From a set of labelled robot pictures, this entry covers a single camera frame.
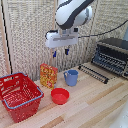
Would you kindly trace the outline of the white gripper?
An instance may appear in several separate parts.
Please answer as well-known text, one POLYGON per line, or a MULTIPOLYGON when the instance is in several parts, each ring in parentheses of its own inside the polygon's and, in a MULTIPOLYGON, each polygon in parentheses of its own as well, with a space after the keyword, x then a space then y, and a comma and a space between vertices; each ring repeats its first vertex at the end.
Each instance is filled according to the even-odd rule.
MULTIPOLYGON (((78 42, 78 29, 71 28, 66 30, 50 30, 45 35, 46 42, 45 45, 48 48, 56 48, 62 46, 73 45, 78 42)), ((70 47, 65 49, 65 55, 69 54, 70 47)), ((57 50, 52 49, 52 56, 55 58, 57 55, 57 50)))

